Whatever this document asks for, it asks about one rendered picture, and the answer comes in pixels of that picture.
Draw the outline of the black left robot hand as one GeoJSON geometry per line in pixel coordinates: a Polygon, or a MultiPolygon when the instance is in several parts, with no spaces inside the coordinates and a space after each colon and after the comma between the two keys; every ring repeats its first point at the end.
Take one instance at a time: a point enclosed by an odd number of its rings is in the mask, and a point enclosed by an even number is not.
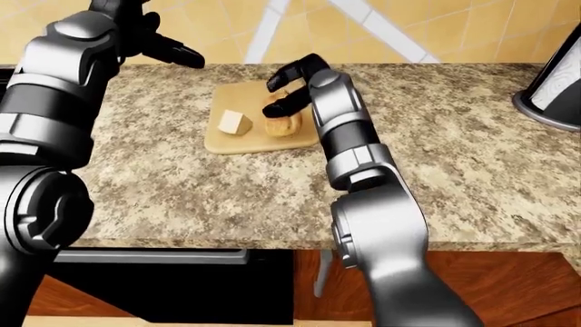
{"type": "Polygon", "coordinates": [[[158,13],[143,11],[150,0],[91,0],[89,10],[108,15],[117,25],[122,57],[144,55],[166,64],[194,69],[205,66],[204,57],[183,43],[159,35],[158,13]]]}

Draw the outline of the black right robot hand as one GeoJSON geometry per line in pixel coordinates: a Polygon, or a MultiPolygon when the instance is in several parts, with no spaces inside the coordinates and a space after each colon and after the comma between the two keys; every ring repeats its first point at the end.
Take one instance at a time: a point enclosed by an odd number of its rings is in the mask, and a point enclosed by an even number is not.
{"type": "Polygon", "coordinates": [[[318,54],[308,54],[294,62],[284,65],[267,81],[270,93],[280,90],[290,82],[303,79],[305,85],[291,92],[273,103],[265,105],[262,113],[266,118],[275,119],[293,116],[311,103],[308,83],[319,71],[329,69],[330,66],[318,54]]]}

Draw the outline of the brown bread loaf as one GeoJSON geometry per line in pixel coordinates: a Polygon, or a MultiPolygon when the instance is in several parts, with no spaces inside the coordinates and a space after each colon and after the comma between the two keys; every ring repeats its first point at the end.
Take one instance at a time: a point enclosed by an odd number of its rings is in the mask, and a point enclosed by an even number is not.
{"type": "MultiPolygon", "coordinates": [[[[288,95],[285,89],[280,89],[273,94],[270,94],[263,100],[264,105],[274,103],[288,95]]],[[[302,113],[297,112],[292,116],[283,116],[281,118],[265,118],[265,132],[267,135],[275,138],[286,137],[298,133],[302,127],[302,113]]]]}

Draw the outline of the light wooden cutting board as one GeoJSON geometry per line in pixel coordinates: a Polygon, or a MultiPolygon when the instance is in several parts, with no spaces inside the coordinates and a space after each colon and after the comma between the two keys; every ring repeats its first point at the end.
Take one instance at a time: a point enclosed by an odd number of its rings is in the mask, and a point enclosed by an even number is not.
{"type": "Polygon", "coordinates": [[[275,138],[264,129],[261,109],[271,94],[265,81],[221,84],[214,89],[204,146],[212,154],[253,154],[299,149],[317,144],[319,138],[313,122],[311,107],[301,111],[302,127],[294,135],[275,138]],[[225,111],[244,114],[253,123],[245,135],[230,135],[219,130],[225,111]]]}

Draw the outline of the pale cheese wedge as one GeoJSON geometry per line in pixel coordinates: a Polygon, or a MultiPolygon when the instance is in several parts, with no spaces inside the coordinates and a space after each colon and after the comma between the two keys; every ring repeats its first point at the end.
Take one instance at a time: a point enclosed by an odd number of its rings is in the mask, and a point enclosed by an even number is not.
{"type": "Polygon", "coordinates": [[[226,110],[218,124],[218,129],[222,133],[230,135],[245,135],[253,127],[253,122],[245,114],[226,110]]]}

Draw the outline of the black dishwasher front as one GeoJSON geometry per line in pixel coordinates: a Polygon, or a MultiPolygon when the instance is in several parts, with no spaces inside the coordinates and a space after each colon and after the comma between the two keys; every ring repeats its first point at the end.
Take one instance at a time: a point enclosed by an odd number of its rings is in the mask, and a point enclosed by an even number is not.
{"type": "Polygon", "coordinates": [[[28,312],[290,325],[293,252],[71,248],[57,256],[28,312]]]}

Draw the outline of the wooden cabinet door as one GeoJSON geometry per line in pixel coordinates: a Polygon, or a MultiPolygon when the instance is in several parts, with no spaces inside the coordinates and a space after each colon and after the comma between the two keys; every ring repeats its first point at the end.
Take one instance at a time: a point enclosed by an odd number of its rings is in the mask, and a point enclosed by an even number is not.
{"type": "MultiPolygon", "coordinates": [[[[581,276],[560,253],[428,253],[430,267],[487,327],[581,327],[581,276]]],[[[317,250],[294,253],[294,317],[371,321],[365,280],[333,258],[321,297],[314,295],[317,250]]]]}

